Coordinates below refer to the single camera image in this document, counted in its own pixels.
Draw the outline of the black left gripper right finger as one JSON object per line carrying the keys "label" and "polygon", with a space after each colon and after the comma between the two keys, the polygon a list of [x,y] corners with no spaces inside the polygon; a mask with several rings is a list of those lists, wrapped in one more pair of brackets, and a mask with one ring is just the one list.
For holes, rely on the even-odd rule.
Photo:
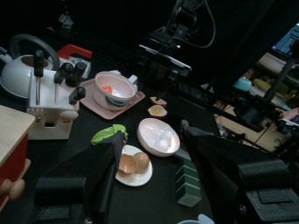
{"label": "black left gripper right finger", "polygon": [[299,224],[299,194],[274,154],[182,121],[182,140],[201,174],[216,224]]}

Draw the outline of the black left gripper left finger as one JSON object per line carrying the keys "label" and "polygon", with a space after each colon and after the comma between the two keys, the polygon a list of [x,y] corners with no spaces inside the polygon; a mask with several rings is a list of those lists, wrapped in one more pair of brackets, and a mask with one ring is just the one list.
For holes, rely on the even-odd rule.
{"label": "black left gripper left finger", "polygon": [[34,224],[109,224],[125,140],[119,131],[41,177],[34,195],[39,209]]}

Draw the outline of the person's hand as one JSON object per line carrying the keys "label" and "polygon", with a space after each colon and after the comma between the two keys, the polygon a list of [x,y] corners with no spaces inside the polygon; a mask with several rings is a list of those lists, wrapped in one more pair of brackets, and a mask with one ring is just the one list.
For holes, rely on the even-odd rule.
{"label": "person's hand", "polygon": [[299,108],[293,108],[292,110],[284,111],[281,113],[281,118],[288,121],[293,121],[299,116]]}

